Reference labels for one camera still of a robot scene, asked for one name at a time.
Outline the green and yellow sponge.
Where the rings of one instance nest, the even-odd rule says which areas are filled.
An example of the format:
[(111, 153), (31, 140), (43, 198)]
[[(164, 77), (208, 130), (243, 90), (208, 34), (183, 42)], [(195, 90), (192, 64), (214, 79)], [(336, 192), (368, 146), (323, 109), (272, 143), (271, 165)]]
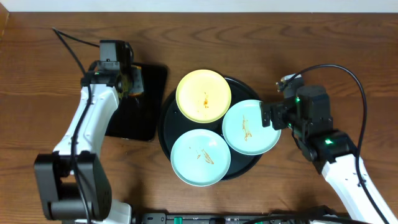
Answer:
[(131, 65), (128, 74), (123, 75), (123, 96), (137, 97), (144, 93), (142, 67)]

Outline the yellow plate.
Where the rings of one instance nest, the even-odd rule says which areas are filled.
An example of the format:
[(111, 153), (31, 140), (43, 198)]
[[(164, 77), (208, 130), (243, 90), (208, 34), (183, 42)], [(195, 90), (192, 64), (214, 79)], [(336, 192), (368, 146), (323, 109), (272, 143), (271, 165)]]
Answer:
[(212, 70), (194, 70), (179, 82), (175, 100), (180, 112), (196, 123), (212, 123), (225, 115), (231, 105), (226, 79)]

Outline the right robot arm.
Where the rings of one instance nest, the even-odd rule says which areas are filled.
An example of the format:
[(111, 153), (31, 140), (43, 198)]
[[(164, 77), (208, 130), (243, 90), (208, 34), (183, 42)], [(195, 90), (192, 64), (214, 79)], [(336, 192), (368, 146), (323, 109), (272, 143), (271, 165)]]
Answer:
[(262, 125), (289, 128), (304, 157), (337, 193), (353, 220), (397, 223), (372, 180), (359, 147), (333, 128), (330, 99), (322, 86), (302, 86), (273, 104), (260, 103)]

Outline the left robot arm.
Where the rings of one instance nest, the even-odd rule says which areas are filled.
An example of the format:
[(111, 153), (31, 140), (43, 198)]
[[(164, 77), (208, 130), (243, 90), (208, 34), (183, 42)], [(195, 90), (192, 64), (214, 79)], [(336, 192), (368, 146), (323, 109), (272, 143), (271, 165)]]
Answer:
[(142, 68), (94, 62), (81, 79), (72, 122), (50, 154), (39, 154), (34, 172), (44, 216), (65, 223), (132, 223), (132, 207), (113, 199), (100, 163), (112, 115), (123, 97), (144, 92)]

